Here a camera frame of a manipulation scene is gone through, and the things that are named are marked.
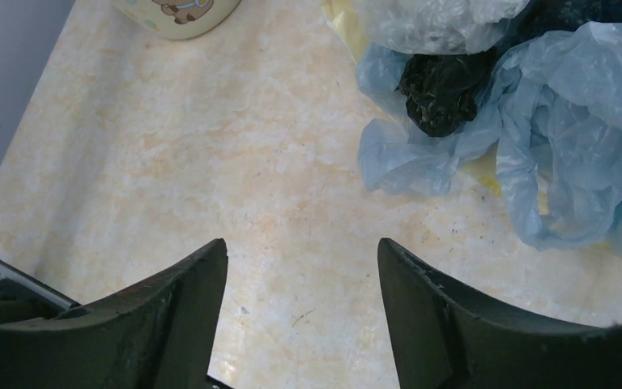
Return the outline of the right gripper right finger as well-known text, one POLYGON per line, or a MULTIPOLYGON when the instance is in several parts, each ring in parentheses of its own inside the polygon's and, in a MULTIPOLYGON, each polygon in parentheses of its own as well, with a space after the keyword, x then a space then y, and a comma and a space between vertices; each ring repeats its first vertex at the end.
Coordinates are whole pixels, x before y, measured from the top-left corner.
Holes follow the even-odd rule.
POLYGON ((622 324, 592 327, 480 292, 382 238, 377 265, 402 388, 622 388, 622 324))

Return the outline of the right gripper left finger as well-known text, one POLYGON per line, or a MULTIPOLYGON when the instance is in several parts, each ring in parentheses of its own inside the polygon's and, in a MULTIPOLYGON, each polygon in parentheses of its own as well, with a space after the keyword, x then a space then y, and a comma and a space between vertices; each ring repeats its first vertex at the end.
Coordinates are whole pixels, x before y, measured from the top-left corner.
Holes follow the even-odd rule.
POLYGON ((208 374, 228 274, 215 239, 55 318, 0 324, 0 388, 220 388, 208 374))

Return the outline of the beige round trash bin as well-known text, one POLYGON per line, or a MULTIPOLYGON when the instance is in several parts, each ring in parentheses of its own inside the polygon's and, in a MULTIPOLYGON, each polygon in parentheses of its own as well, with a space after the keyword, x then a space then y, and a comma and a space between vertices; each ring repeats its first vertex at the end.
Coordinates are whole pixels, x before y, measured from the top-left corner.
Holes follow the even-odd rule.
POLYGON ((223 22, 241 0, 117 0, 114 8, 168 40, 201 36, 223 22))

